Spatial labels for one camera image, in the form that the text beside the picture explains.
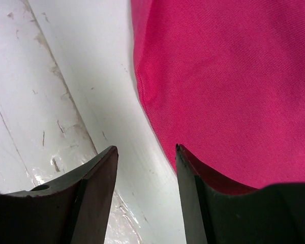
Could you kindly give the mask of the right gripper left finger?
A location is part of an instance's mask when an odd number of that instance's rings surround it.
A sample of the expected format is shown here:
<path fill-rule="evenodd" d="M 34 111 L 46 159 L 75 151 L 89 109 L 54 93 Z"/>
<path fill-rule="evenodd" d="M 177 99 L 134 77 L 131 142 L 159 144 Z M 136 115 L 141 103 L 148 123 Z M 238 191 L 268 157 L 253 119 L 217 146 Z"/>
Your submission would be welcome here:
<path fill-rule="evenodd" d="M 117 164 L 110 146 L 32 190 L 0 194 L 0 243 L 103 243 Z"/>

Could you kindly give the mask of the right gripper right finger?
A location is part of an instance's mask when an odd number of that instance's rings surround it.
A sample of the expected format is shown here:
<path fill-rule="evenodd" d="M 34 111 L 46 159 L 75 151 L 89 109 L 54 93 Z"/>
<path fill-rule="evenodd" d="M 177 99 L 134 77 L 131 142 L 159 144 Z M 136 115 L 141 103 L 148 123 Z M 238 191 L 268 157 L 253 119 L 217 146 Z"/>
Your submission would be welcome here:
<path fill-rule="evenodd" d="M 305 183 L 238 183 L 176 146 L 187 243 L 305 243 Z"/>

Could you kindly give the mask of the pink trousers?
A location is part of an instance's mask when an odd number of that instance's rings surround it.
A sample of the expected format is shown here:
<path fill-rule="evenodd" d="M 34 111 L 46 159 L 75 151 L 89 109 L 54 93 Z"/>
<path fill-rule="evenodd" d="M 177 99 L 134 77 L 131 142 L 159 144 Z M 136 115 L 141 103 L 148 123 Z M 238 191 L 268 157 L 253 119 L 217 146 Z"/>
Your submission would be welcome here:
<path fill-rule="evenodd" d="M 131 1 L 140 103 L 241 184 L 305 182 L 305 1 Z"/>

